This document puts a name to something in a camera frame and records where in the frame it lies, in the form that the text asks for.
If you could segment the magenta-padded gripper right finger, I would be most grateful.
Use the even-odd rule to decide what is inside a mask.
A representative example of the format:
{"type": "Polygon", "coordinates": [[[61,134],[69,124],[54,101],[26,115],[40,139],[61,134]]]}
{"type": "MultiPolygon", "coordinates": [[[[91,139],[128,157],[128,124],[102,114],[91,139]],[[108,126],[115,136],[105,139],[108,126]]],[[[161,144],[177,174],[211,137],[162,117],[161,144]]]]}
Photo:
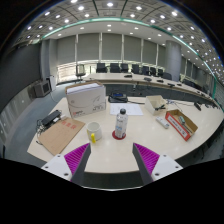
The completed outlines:
{"type": "Polygon", "coordinates": [[[132,153],[136,159],[143,185],[152,183],[182,169],[182,166],[168,155],[159,155],[137,143],[133,144],[132,153]]]}

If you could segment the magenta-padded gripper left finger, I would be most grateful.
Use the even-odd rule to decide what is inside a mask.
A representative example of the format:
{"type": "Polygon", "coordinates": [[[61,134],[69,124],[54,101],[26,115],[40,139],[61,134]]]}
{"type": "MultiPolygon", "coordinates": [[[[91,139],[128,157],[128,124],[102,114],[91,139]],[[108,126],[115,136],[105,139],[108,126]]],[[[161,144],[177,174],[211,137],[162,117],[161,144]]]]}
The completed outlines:
{"type": "Polygon", "coordinates": [[[90,154],[91,145],[87,143],[66,155],[57,154],[43,165],[42,169],[77,185],[81,185],[90,154]]]}

